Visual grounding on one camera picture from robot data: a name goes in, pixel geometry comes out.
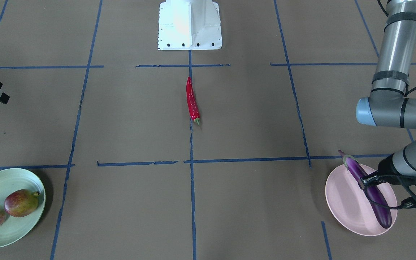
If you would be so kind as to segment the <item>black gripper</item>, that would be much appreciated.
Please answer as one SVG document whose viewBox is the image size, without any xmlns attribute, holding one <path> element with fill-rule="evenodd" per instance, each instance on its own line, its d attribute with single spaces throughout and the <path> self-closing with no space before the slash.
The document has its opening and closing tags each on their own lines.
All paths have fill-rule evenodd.
<svg viewBox="0 0 416 260">
<path fill-rule="evenodd" d="M 386 157 L 378 164 L 377 173 L 371 173 L 359 178 L 360 189 L 366 189 L 368 187 L 377 186 L 382 183 L 388 183 L 392 185 L 406 185 L 411 181 L 405 176 L 401 175 L 394 167 L 393 158 Z"/>
</svg>

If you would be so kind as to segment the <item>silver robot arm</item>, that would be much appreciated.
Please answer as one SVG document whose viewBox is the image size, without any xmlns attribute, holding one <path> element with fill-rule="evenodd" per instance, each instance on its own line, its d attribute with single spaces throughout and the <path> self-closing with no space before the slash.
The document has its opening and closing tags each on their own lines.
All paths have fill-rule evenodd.
<svg viewBox="0 0 416 260">
<path fill-rule="evenodd" d="M 386 11 L 372 89 L 359 100 L 356 117 L 365 125 L 416 129 L 416 99 L 407 98 L 416 42 L 416 0 L 390 0 Z M 377 173 L 393 185 L 416 177 L 416 140 L 383 159 Z"/>
</svg>

